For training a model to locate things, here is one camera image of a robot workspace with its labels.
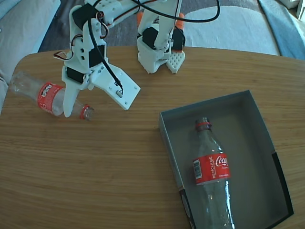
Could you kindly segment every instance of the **white robotic arm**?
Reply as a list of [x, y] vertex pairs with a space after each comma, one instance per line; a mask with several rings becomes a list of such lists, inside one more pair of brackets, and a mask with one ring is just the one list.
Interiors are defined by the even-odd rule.
[[[163, 13], [178, 16], [182, 0], [136, 0]], [[139, 5], [132, 0], [86, 0], [84, 6], [75, 6], [70, 11], [71, 50], [65, 58], [58, 52], [54, 57], [64, 60], [62, 80], [66, 84], [64, 95], [64, 114], [71, 115], [73, 105], [80, 90], [95, 86], [104, 90], [123, 109], [127, 110], [135, 100], [140, 87], [120, 68], [108, 63], [105, 35], [102, 26], [115, 26], [132, 14], [137, 13]], [[138, 59], [148, 73], [154, 73], [166, 63], [176, 73], [185, 55], [172, 52], [174, 19], [159, 17], [144, 11], [138, 33]]]

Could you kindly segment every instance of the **coca-cola bottle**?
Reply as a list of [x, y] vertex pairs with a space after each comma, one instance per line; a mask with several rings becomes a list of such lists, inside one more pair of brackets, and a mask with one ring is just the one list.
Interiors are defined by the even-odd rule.
[[227, 156], [203, 117], [196, 120], [200, 138], [198, 158], [193, 161], [195, 180], [203, 197], [208, 229], [234, 229], [230, 207], [230, 171]]
[[[57, 84], [44, 83], [39, 79], [31, 77], [25, 72], [18, 72], [13, 75], [10, 82], [10, 90], [15, 94], [29, 98], [42, 110], [55, 116], [63, 115], [63, 97], [65, 88]], [[78, 100], [75, 101], [71, 116], [80, 119], [91, 120], [94, 109], [84, 105]]]

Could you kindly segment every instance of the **coca-cola logo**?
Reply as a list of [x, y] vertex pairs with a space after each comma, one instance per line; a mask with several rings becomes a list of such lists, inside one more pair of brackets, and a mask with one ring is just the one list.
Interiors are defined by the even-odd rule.
[[219, 166], [228, 166], [227, 158], [218, 156], [217, 159], [216, 159], [215, 165], [217, 167], [219, 167]]

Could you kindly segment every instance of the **wooden table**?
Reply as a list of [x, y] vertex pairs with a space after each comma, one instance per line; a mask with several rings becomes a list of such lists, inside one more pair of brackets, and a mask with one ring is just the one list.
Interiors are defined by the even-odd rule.
[[[55, 118], [8, 93], [0, 118], [1, 229], [189, 228], [158, 129], [159, 112], [251, 89], [278, 152], [295, 214], [305, 224], [305, 62], [249, 52], [186, 48], [178, 74], [148, 75], [136, 47], [110, 47], [110, 62], [142, 88], [123, 111], [102, 90], [83, 91], [91, 122]], [[61, 82], [53, 52], [17, 70]]]

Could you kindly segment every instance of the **gray box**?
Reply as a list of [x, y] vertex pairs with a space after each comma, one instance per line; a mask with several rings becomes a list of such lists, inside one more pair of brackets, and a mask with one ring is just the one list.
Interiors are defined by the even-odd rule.
[[270, 229], [293, 215], [283, 171], [250, 91], [161, 112], [159, 126], [181, 198], [193, 228], [205, 229], [193, 160], [195, 120], [208, 117], [227, 154], [236, 229]]

